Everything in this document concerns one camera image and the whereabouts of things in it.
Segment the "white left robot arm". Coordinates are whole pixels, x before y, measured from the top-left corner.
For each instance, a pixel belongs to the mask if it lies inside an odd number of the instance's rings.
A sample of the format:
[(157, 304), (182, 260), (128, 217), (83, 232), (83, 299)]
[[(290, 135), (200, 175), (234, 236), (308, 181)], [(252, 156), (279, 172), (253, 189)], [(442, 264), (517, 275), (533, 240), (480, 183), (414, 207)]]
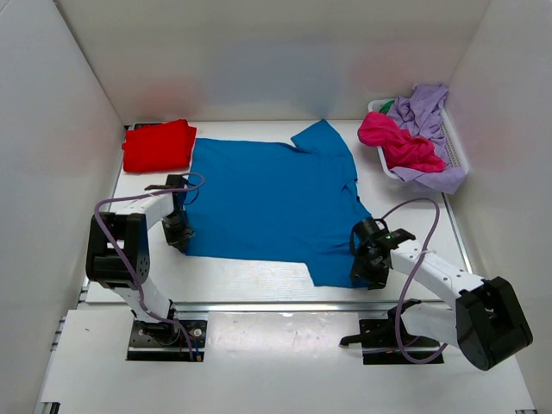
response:
[(175, 341), (180, 321), (171, 299), (149, 276), (148, 232), (159, 224), (166, 244), (185, 253), (194, 232), (185, 210), (186, 196), (197, 199), (204, 184), (189, 180), (189, 173), (170, 174), (163, 185), (150, 185), (136, 196), (108, 198), (97, 202), (91, 218), (85, 272), (89, 280), (118, 294), (135, 319), (150, 325), (162, 343)]

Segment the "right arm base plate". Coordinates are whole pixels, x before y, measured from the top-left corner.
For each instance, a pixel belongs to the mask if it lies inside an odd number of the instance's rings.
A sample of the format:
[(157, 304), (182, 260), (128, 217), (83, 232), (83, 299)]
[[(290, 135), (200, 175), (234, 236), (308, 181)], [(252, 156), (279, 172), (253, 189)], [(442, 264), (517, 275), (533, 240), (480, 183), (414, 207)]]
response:
[[(411, 336), (401, 329), (402, 343), (407, 354), (416, 360), (431, 357), (440, 343), (424, 336)], [(360, 319), (359, 332), (344, 336), (339, 345), (349, 348), (360, 344), (365, 366), (412, 365), (399, 350), (394, 325), (388, 319)]]

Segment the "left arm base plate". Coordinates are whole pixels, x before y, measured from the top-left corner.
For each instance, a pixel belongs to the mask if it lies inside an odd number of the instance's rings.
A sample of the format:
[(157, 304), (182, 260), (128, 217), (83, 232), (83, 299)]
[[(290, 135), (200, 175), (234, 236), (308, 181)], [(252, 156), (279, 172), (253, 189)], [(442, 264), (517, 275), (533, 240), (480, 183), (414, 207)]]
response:
[(144, 323), (133, 321), (126, 354), (128, 361), (203, 362), (208, 320), (180, 320), (190, 338), (170, 323)]

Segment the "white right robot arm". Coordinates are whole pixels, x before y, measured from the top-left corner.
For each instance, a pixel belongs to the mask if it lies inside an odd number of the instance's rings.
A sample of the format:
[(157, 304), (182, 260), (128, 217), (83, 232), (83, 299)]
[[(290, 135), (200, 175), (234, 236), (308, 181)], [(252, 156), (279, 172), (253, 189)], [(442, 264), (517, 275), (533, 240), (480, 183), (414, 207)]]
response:
[(340, 340), (343, 347), (387, 336), (401, 354), (421, 336), (458, 348), (476, 368), (488, 371), (533, 343), (533, 335), (513, 286), (501, 277), (486, 279), (455, 267), (404, 230), (389, 230), (382, 219), (366, 218), (352, 229), (350, 278), (379, 290), (390, 271), (408, 275), (437, 295), (445, 308), (408, 299), (404, 293), (379, 328)]

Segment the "blue t shirt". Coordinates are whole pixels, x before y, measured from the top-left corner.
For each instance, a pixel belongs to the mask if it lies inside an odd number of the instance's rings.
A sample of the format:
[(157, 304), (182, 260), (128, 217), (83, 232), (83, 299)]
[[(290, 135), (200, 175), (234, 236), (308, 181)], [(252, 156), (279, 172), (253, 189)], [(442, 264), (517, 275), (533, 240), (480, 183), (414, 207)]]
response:
[(197, 139), (186, 208), (191, 256), (304, 263), (317, 286), (363, 288), (350, 273), (352, 228), (369, 217), (354, 159), (325, 120), (291, 143)]

